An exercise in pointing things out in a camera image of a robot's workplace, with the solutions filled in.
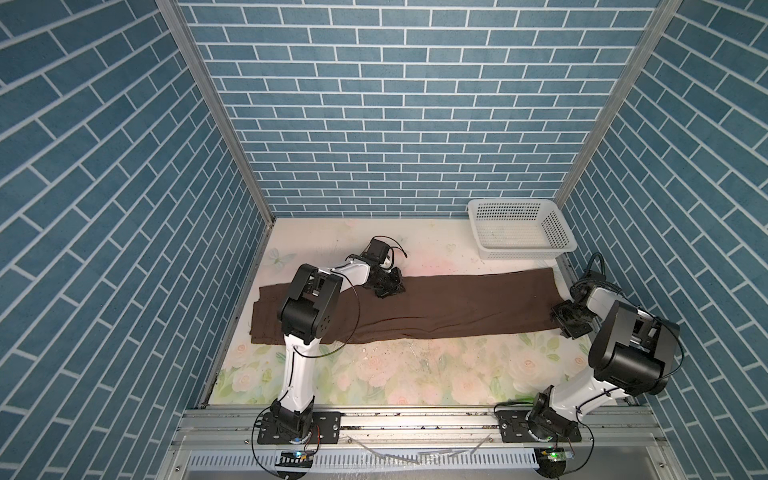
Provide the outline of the brown trousers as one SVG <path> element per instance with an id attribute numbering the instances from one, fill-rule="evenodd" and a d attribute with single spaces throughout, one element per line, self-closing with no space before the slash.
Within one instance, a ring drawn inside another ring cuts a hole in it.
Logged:
<path id="1" fill-rule="evenodd" d="M 378 298 L 342 292 L 323 344 L 520 334 L 555 327 L 563 302 L 551 268 L 488 275 L 407 277 L 405 292 Z"/>

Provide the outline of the white plastic basket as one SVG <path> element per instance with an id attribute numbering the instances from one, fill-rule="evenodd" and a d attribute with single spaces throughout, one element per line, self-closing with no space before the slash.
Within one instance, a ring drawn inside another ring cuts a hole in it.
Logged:
<path id="1" fill-rule="evenodd" d="M 550 200 L 473 199 L 467 211 L 482 260 L 554 260 L 577 249 L 561 210 Z"/>

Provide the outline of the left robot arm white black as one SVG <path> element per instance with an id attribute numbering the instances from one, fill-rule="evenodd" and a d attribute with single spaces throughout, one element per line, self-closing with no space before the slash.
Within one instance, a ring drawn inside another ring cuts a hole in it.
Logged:
<path id="1" fill-rule="evenodd" d="M 299 267 L 283 305 L 278 310 L 285 344 L 282 388 L 269 407 L 277 434 L 282 441 L 299 444 L 314 431 L 314 371 L 322 337 L 329 330 L 340 294 L 365 287 L 385 296 L 402 293 L 405 287 L 401 270 L 386 260 L 375 264 L 361 256 L 350 256 L 332 268 L 310 264 Z"/>

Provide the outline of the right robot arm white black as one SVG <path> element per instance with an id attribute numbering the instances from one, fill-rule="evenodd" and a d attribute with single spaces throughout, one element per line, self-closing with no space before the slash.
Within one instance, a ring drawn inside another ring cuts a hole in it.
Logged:
<path id="1" fill-rule="evenodd" d="M 563 305 L 601 322 L 588 367 L 537 394 L 526 421 L 540 441 L 579 441 L 586 414 L 613 399 L 657 395 L 682 366 L 680 327 L 633 305 L 615 286 L 574 287 Z"/>

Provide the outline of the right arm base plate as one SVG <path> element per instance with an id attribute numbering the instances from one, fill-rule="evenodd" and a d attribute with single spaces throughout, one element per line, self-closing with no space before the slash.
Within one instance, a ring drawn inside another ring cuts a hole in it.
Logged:
<path id="1" fill-rule="evenodd" d="M 554 411 L 500 410 L 495 417 L 504 443 L 582 441 L 578 423 Z"/>

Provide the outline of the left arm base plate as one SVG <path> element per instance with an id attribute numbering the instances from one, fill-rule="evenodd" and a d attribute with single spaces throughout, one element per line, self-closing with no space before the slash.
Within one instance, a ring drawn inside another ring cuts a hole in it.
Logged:
<path id="1" fill-rule="evenodd" d="M 337 444 L 341 427 L 342 414 L 339 411 L 316 411 L 312 414 L 312 424 L 307 434 L 291 436 L 285 429 L 279 427 L 270 412 L 265 413 L 259 420 L 255 434 L 259 445 L 288 445 L 288 444 Z"/>

